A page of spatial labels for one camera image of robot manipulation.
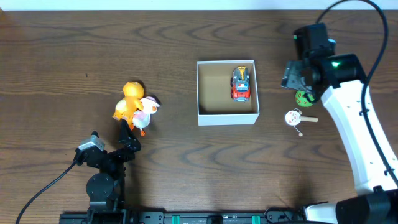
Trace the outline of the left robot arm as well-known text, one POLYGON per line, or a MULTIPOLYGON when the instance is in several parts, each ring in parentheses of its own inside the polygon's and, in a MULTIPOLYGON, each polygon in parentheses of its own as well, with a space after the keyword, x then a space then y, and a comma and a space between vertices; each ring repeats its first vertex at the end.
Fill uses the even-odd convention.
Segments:
POLYGON ((93 131, 75 150, 73 160, 78 166, 86 163, 99 170, 86 184, 90 202, 87 217, 83 220, 85 223, 134 223, 137 220, 136 215, 125 207, 124 164, 135 159, 141 144, 125 120, 121 121, 119 143, 122 148, 107 152, 104 141, 93 131))

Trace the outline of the red grey toy truck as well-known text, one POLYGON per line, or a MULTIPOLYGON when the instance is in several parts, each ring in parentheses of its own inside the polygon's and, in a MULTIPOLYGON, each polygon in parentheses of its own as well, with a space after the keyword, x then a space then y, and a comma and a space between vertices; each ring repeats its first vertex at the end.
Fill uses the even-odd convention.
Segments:
POLYGON ((230 79, 231 99, 235 102, 247 102, 251 97, 249 72, 245 66, 238 66, 232 72, 230 79))

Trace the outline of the orange dinosaur toy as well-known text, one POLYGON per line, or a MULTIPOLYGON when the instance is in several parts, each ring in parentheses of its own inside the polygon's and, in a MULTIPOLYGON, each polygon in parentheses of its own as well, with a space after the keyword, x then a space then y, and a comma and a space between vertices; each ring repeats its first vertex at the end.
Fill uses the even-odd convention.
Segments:
POLYGON ((137 110, 144 109, 141 102, 144 96, 144 88, 139 82, 127 82, 123 86, 123 93, 124 98, 116 104, 112 117, 118 121, 124 119, 130 122, 137 110))

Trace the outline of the wooden rattle drum toy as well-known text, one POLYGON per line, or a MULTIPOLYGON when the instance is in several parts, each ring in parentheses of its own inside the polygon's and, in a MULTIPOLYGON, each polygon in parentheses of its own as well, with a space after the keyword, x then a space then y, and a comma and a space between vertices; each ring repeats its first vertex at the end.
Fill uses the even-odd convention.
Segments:
POLYGON ((284 119, 287 125, 295 128, 300 137, 303 136, 303 133, 299 131, 297 125, 299 125, 302 122, 311 122, 311 123, 318 122, 318 118, 316 117, 303 116, 302 111, 299 110, 298 108, 294 108, 293 110, 286 112, 284 119))

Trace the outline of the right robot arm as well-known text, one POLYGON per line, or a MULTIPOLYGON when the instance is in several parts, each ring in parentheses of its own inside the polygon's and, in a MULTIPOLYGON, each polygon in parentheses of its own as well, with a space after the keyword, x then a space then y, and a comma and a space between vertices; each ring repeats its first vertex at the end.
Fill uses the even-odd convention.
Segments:
POLYGON ((281 85, 321 101, 349 157, 357 197, 307 205, 303 217, 323 223, 397 223, 397 157, 374 111, 366 75, 354 54, 335 54, 326 26, 294 31, 298 60, 287 64, 281 85))

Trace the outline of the green patterned ball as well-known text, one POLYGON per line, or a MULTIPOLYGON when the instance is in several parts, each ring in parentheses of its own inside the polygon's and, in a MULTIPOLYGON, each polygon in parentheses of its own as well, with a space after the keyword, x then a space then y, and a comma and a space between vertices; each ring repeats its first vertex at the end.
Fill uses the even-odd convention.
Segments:
POLYGON ((298 90, 295 94, 295 101, 301 107, 310 107, 313 105, 314 97, 311 94, 306 93, 305 91, 298 90))

